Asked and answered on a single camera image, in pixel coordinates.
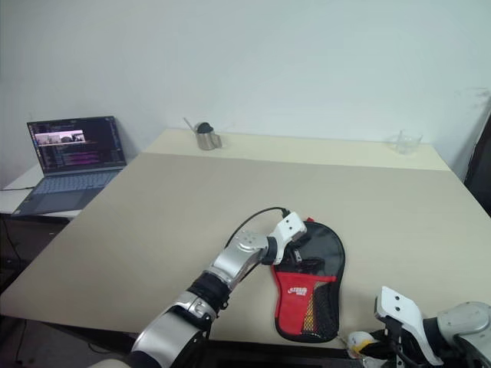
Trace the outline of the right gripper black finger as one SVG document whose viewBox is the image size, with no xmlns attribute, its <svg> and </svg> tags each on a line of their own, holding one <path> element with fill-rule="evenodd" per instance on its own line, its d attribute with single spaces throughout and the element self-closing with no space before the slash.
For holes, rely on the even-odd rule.
<svg viewBox="0 0 491 368">
<path fill-rule="evenodd" d="M 360 342 L 359 354 L 374 359 L 384 359 L 384 343 L 379 340 L 365 339 Z"/>
</svg>

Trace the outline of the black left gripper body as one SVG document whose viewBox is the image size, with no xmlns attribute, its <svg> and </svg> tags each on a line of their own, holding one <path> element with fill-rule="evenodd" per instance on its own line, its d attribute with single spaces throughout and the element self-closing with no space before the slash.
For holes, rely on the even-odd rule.
<svg viewBox="0 0 491 368">
<path fill-rule="evenodd" d="M 311 236 L 308 233 L 290 241 L 285 247 L 282 263 L 284 265 L 296 265 L 305 260 L 310 255 L 310 241 Z"/>
</svg>

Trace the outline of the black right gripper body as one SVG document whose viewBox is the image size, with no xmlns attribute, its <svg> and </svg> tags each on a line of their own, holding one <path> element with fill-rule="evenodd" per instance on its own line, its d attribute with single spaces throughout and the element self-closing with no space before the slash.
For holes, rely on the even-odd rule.
<svg viewBox="0 0 491 368">
<path fill-rule="evenodd" d="M 416 367 L 414 339 L 396 320 L 383 320 L 384 329 L 374 332 L 376 340 L 384 343 L 384 359 L 394 360 L 399 367 Z"/>
</svg>

